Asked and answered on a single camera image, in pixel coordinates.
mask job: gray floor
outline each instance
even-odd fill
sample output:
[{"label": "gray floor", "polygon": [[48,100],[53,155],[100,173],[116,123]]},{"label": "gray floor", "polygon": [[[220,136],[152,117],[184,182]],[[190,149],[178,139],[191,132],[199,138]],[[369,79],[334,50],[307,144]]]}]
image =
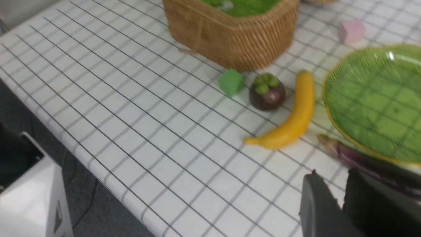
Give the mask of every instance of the gray floor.
[{"label": "gray floor", "polygon": [[[0,82],[0,122],[12,131],[31,133],[30,118],[31,112]],[[36,118],[33,121],[37,142],[62,164],[64,146]],[[74,224],[91,203],[96,178],[70,153],[64,162],[63,177]],[[93,205],[75,227],[74,234],[75,237],[152,237],[100,182],[95,189]]]}]

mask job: wicker basket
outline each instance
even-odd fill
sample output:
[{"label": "wicker basket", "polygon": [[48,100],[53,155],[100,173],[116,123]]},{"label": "wicker basket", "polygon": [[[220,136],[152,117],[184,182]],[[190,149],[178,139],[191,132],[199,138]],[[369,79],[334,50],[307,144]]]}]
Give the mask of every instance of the wicker basket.
[{"label": "wicker basket", "polygon": [[281,0],[263,15],[236,18],[201,0],[163,0],[172,37],[225,68],[262,69],[292,43],[300,0]]}]

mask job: plastic vegetable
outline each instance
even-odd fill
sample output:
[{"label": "plastic vegetable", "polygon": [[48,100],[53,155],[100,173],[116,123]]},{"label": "plastic vegetable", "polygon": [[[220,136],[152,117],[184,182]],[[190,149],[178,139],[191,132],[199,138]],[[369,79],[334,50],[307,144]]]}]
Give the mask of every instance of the plastic vegetable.
[{"label": "plastic vegetable", "polygon": [[326,135],[317,138],[329,155],[348,168],[356,168],[402,194],[421,199],[421,176],[363,154]]}]

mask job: grid pattern tablecloth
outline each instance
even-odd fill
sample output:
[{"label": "grid pattern tablecloth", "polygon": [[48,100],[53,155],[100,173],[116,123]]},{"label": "grid pattern tablecloth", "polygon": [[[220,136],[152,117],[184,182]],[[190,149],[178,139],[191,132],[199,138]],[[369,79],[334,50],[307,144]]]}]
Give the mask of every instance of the grid pattern tablecloth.
[{"label": "grid pattern tablecloth", "polygon": [[[420,0],[302,3],[293,45],[265,70],[287,87],[272,113],[248,102],[258,72],[231,99],[223,68],[179,52],[161,0],[63,0],[0,39],[0,77],[155,235],[296,237],[303,175],[316,169],[340,203],[347,178],[314,136],[340,138],[322,80],[355,48],[418,44],[420,12]],[[338,25],[352,18],[367,33],[345,46]],[[306,134],[280,151],[244,146],[289,116],[303,68],[316,83]]]}]

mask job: toy banana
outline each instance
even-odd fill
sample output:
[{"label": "toy banana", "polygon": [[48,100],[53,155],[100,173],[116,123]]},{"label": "toy banana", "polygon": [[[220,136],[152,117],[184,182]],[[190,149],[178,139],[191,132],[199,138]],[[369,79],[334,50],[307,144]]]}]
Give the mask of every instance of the toy banana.
[{"label": "toy banana", "polygon": [[306,130],[314,111],[314,83],[309,71],[301,71],[296,80],[294,109],[287,121],[260,137],[244,139],[246,145],[276,150],[297,140]]}]

